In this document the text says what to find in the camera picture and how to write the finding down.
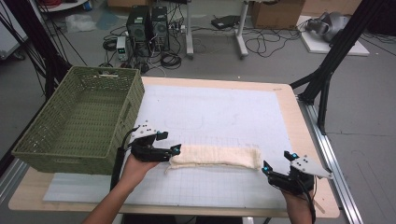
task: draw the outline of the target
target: wooden table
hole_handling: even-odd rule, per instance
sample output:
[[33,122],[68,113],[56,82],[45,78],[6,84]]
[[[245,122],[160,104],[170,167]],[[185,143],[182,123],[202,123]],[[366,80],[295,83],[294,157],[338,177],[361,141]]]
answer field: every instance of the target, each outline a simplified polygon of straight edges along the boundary
[[[206,87],[219,89],[239,89],[252,91],[272,91],[276,94],[292,150],[320,163],[318,153],[305,124],[300,107],[289,85],[234,82],[200,79],[180,79],[143,77],[145,84]],[[50,185],[53,174],[39,173],[29,168],[14,195],[9,202],[12,210],[29,211],[76,211],[90,212],[96,203],[50,203],[42,199]],[[315,197],[317,217],[338,217],[340,212],[327,179],[318,181],[318,191]],[[247,208],[213,208],[213,207],[182,207],[182,206],[151,206],[124,205],[121,213],[141,214],[173,214],[173,215],[208,215],[208,216],[239,216],[239,217],[287,217],[286,209],[265,210]]]

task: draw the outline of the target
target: hand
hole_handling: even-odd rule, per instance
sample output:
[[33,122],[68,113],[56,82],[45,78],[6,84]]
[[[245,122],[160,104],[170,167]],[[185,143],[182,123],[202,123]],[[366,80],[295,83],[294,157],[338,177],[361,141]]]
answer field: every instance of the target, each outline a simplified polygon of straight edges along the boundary
[[131,154],[125,162],[120,181],[117,185],[131,193],[143,180],[148,170],[158,165],[158,163],[154,161],[139,161]]
[[285,197],[289,218],[292,224],[311,224],[312,217],[309,209],[309,203],[304,195],[293,195],[289,192],[282,191]]

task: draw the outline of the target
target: white plastic bag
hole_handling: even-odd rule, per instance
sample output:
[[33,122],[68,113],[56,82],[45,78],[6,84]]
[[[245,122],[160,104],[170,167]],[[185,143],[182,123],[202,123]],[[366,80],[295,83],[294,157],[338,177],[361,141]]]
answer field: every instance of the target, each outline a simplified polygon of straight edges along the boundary
[[91,31],[96,28],[96,23],[88,15],[71,15],[66,17],[65,20],[68,33]]

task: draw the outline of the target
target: human arm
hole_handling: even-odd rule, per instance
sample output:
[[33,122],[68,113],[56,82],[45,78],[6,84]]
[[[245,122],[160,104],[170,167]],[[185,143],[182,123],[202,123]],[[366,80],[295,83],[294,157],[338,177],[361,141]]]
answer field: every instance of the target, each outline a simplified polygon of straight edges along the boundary
[[83,223],[112,223],[128,195],[143,180],[148,170],[157,164],[158,162],[138,161],[133,155],[130,155],[125,162],[119,183],[91,211]]
[[[292,195],[282,190],[282,194],[285,197],[286,207],[291,224],[312,224],[311,211],[309,209],[309,203],[303,195]],[[309,192],[309,196],[312,198],[312,191]]]

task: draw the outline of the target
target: electronic device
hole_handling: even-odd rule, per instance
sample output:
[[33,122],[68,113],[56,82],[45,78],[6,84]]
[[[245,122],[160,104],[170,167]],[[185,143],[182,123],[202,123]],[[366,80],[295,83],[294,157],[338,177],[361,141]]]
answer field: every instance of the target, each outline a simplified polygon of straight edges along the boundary
[[153,43],[152,24],[148,6],[132,6],[126,22],[134,56],[148,57]]
[[128,42],[126,41],[126,36],[117,37],[117,54],[122,62],[126,62],[129,59]]
[[222,30],[228,27],[234,27],[235,25],[239,24],[239,20],[239,16],[226,16],[212,20],[211,23],[219,30]]
[[300,158],[296,153],[290,154],[288,151],[285,151],[283,155],[290,161],[288,175],[274,172],[273,168],[266,161],[263,162],[262,172],[268,177],[268,183],[271,186],[295,196],[303,194],[309,204],[312,223],[315,223],[315,206],[309,191],[314,189],[315,176],[332,179],[332,171],[330,169],[323,169],[306,155]]
[[151,10],[151,22],[154,33],[154,45],[156,50],[168,51],[169,30],[166,7],[154,7]]
[[333,42],[333,39],[341,32],[349,21],[348,17],[339,12],[323,13],[317,19],[310,19],[306,25],[306,31],[315,31],[321,35],[326,42]]
[[[129,135],[134,139],[132,143],[125,148],[125,143]],[[168,148],[156,148],[152,144],[154,141],[161,141],[168,137],[168,132],[160,132],[152,127],[146,120],[142,125],[133,128],[125,134],[121,146],[117,149],[116,160],[111,175],[111,186],[113,189],[119,182],[122,164],[127,150],[139,161],[169,161],[172,157],[180,154],[181,144]]]

